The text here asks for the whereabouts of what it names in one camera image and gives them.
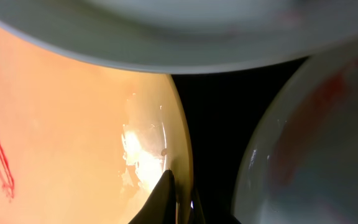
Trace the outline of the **round black serving tray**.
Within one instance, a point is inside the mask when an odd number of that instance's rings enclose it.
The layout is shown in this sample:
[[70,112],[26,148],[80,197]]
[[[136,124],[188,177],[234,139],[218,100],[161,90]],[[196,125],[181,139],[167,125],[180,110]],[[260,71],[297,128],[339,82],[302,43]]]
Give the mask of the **round black serving tray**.
[[173,75],[206,223],[237,223],[232,197],[242,157],[269,104],[304,58],[226,73]]

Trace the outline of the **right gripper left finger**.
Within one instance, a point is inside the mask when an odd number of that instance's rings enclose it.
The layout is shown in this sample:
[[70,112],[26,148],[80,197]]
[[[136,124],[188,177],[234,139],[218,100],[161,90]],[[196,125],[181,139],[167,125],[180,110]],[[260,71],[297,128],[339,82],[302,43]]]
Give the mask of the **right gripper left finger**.
[[129,224],[175,224],[176,203],[175,178],[171,170],[166,170]]

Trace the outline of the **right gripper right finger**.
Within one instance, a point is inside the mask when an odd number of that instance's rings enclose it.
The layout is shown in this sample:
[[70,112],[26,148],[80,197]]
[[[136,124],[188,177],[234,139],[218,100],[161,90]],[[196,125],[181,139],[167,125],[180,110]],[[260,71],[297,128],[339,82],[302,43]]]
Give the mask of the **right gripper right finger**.
[[188,224],[206,224],[200,195],[196,187],[191,192],[191,210]]

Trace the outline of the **pale green plate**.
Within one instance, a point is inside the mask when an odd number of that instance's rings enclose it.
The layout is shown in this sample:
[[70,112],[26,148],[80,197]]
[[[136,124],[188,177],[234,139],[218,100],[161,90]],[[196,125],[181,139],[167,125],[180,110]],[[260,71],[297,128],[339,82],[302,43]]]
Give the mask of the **pale green plate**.
[[358,1],[8,1],[0,26],[105,67],[214,73],[305,57],[358,37]]
[[310,57],[259,121],[232,199],[241,223],[358,223],[358,39]]

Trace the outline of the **yellow plate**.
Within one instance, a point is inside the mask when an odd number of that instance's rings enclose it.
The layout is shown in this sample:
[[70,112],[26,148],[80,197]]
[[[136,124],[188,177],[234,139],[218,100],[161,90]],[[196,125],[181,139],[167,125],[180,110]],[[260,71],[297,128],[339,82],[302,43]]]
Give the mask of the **yellow plate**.
[[0,27],[0,223],[129,223],[175,178],[190,219],[193,161],[170,75],[79,62]]

